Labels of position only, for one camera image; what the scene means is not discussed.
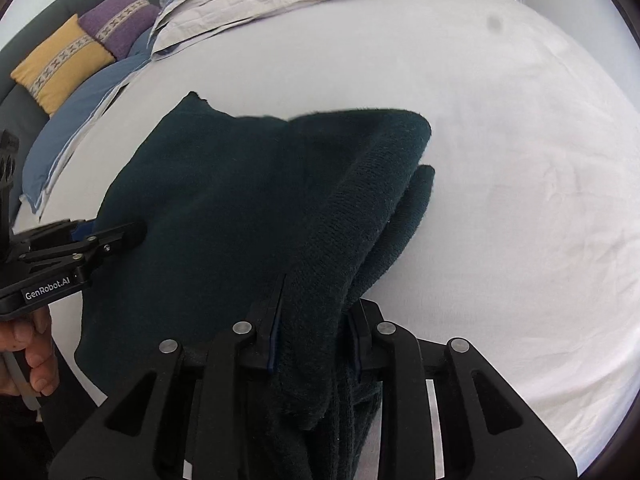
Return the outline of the person's left hand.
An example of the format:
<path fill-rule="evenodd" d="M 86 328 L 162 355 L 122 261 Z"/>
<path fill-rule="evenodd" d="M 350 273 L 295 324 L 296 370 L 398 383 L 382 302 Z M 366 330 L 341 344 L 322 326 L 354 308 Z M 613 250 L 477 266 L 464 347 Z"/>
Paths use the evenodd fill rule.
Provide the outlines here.
<path fill-rule="evenodd" d="M 26 318 L 1 323 L 1 351 L 25 352 L 28 379 L 35 392 L 50 396 L 60 383 L 48 307 Z"/>

